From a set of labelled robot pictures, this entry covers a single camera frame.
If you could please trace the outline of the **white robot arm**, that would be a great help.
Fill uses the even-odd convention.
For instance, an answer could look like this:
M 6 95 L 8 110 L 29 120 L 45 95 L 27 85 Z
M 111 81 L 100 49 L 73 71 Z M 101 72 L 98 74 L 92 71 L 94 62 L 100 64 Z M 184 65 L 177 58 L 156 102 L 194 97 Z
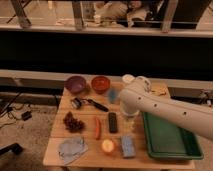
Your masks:
M 122 81 L 118 97 L 124 115 L 148 112 L 213 141 L 212 108 L 153 95 L 151 82 L 144 76 L 125 74 Z

